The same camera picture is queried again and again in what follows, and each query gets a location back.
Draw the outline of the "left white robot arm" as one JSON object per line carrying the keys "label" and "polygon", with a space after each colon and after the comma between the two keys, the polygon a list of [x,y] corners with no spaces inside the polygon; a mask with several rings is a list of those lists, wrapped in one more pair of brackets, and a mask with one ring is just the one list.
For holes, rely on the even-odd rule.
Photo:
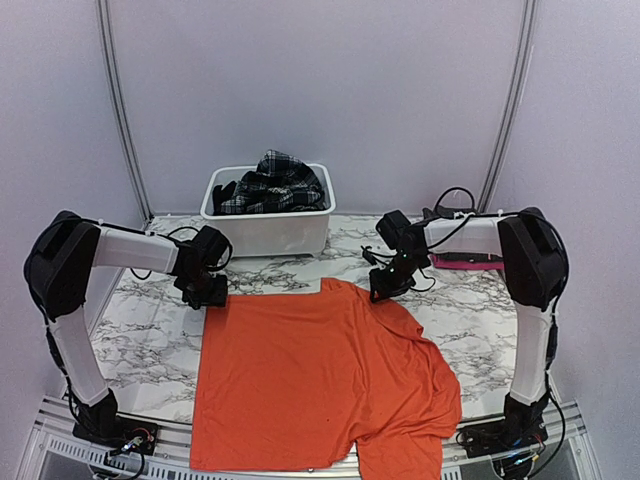
{"label": "left white robot arm", "polygon": [[23,272],[72,397],[93,408],[110,395],[85,321],[86,292],[94,269],[167,274],[183,302],[198,310],[225,305],[228,284],[222,271],[232,255],[230,240],[210,226],[179,240],[59,212],[36,239]]}

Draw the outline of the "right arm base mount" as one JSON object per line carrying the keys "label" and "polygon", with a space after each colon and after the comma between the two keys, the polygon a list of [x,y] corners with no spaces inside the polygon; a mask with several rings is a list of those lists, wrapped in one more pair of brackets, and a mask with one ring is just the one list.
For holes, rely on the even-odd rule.
{"label": "right arm base mount", "polygon": [[538,401],[526,405],[507,394],[502,420],[463,427],[456,435],[456,443],[469,458],[541,445],[548,439],[543,412],[549,400],[550,394],[545,393]]}

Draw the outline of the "orange t-shirt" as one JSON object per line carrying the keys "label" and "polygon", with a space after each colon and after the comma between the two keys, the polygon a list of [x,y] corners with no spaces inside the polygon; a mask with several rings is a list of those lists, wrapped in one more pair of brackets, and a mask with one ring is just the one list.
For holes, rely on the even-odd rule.
{"label": "orange t-shirt", "polygon": [[190,465],[300,471],[355,451],[364,479],[437,479],[461,413],[454,372],[410,312],[326,278],[208,310]]}

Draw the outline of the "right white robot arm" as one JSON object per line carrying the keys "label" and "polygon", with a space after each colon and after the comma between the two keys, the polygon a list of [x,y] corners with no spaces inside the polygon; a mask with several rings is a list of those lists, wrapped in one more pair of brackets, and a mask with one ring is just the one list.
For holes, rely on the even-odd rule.
{"label": "right white robot arm", "polygon": [[538,425],[550,400],[548,371],[557,349],[557,305],[569,277],[569,261],[557,230],[542,212],[434,214],[412,223],[399,210],[385,214],[376,230],[394,254],[369,273],[370,300],[401,296],[416,285],[414,274],[442,253],[484,254],[501,259],[517,317],[514,377],[504,401],[505,419],[495,438],[515,448]]}

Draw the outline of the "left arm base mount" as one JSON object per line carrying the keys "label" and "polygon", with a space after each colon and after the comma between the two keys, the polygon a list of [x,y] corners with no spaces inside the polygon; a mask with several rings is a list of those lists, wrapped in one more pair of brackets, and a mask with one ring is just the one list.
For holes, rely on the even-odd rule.
{"label": "left arm base mount", "polygon": [[117,453],[128,450],[137,450],[143,455],[154,453],[159,426],[119,415],[118,402],[111,390],[93,406],[82,403],[75,394],[71,394],[68,403],[75,420],[74,437],[111,447]]}

